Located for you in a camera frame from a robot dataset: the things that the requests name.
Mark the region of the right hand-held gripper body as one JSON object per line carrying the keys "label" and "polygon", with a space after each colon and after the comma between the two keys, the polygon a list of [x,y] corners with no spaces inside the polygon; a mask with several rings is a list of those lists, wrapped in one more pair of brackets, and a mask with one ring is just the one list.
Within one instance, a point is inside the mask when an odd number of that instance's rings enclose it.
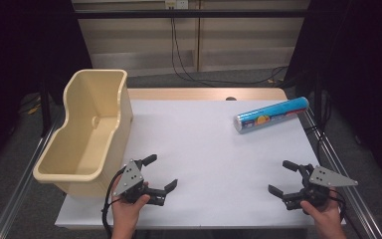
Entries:
{"label": "right hand-held gripper body", "polygon": [[297,193],[285,194],[282,198],[287,210],[301,209],[300,203],[308,201],[314,207],[328,200],[331,187],[356,186],[358,182],[323,166],[299,164],[302,189]]}

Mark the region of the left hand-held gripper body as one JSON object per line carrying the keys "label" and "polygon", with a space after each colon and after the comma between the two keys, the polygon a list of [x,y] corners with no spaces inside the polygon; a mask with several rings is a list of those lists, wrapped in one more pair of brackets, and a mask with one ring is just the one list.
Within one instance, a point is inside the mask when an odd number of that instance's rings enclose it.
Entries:
{"label": "left hand-held gripper body", "polygon": [[142,159],[131,160],[122,170],[120,180],[113,192],[113,196],[121,196],[129,203],[134,203],[141,195],[150,196],[148,204],[163,206],[165,191],[149,188],[144,184],[141,169],[144,166]]}

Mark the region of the blue cylindrical can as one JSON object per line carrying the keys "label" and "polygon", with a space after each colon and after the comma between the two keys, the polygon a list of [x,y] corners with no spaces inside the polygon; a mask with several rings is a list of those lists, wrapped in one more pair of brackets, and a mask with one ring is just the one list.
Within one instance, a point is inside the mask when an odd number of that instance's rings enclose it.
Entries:
{"label": "blue cylindrical can", "polygon": [[281,120],[305,112],[308,107],[308,99],[299,97],[260,109],[251,110],[234,117],[234,128],[237,132],[248,131],[249,129],[265,125],[274,120]]}

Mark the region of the beige plastic basket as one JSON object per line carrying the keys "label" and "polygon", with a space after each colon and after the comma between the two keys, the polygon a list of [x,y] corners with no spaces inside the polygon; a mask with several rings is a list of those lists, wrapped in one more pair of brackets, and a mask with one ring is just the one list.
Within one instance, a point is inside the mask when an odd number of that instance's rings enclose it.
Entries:
{"label": "beige plastic basket", "polygon": [[102,196],[120,169],[133,112],[124,70],[80,70],[65,87],[65,120],[33,175],[72,196]]}

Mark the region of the person's right hand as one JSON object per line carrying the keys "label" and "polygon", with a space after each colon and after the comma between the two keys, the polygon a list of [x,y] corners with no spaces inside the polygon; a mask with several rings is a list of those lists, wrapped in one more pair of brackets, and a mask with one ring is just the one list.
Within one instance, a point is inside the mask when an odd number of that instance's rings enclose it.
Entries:
{"label": "person's right hand", "polygon": [[338,203],[329,199],[323,209],[317,209],[308,201],[300,203],[301,208],[314,220],[317,227],[341,227]]}

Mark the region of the person's left hand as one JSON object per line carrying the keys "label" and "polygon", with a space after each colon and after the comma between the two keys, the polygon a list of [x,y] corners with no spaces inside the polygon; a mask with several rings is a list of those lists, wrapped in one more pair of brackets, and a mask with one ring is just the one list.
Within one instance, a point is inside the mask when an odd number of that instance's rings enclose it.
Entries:
{"label": "person's left hand", "polygon": [[121,196],[111,198],[111,210],[114,229],[134,229],[139,219],[140,210],[147,204],[150,196],[141,195],[134,203],[125,201]]}

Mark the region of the white table mat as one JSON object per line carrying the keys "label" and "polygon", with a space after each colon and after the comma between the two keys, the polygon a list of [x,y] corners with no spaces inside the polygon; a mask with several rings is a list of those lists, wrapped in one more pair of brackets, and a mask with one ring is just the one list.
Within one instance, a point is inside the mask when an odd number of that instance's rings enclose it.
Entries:
{"label": "white table mat", "polygon": [[301,190],[301,176],[286,160],[316,164],[317,158],[297,116],[239,133],[235,115],[261,101],[132,101],[133,121],[125,159],[150,154],[144,167],[153,188],[172,180],[177,187],[164,205],[146,205],[140,229],[237,229],[308,227],[312,219],[288,211],[269,194]]}

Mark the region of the aluminium rail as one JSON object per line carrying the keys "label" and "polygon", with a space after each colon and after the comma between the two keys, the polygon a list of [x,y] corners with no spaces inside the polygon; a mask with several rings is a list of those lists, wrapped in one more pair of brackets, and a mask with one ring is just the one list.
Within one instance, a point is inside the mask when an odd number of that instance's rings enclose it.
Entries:
{"label": "aluminium rail", "polygon": [[6,239],[33,181],[34,166],[44,152],[44,149],[49,143],[54,131],[62,123],[64,116],[65,114],[63,112],[56,113],[54,118],[51,120],[51,124],[49,126],[45,126],[45,131],[42,133],[42,136],[26,166],[26,169],[23,172],[21,179],[18,181],[14,192],[11,194],[8,203],[0,214],[0,239]]}
{"label": "aluminium rail", "polygon": [[[325,166],[344,176],[350,177],[327,134],[321,130],[314,119],[314,113],[308,109],[301,118],[307,127],[306,135],[311,142],[314,154],[321,166]],[[362,198],[356,186],[339,187],[338,191],[345,198],[348,226],[357,239],[382,239],[382,230],[378,221]]]}

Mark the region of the white wall socket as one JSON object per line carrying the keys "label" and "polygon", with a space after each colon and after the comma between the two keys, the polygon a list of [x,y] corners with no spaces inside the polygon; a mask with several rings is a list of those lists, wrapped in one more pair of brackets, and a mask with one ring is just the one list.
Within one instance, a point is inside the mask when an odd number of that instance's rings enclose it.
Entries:
{"label": "white wall socket", "polygon": [[189,8],[188,0],[165,0],[167,10],[187,10]]}

